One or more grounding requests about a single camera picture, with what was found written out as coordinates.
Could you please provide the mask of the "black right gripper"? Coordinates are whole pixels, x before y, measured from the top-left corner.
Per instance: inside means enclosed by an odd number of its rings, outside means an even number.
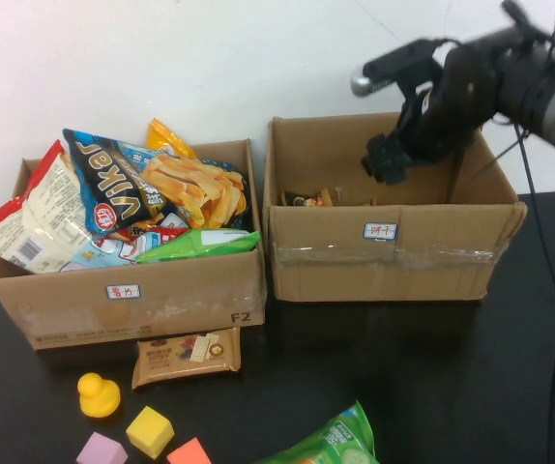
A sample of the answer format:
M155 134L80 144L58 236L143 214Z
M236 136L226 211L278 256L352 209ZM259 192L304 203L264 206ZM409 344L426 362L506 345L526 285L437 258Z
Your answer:
M396 126L403 152L388 151L388 136L380 133L366 145L362 165L368 175L393 186L406 179L411 162L439 162L461 155L476 129L496 112L498 75L490 56L472 45L451 50L441 77L417 100L415 112Z

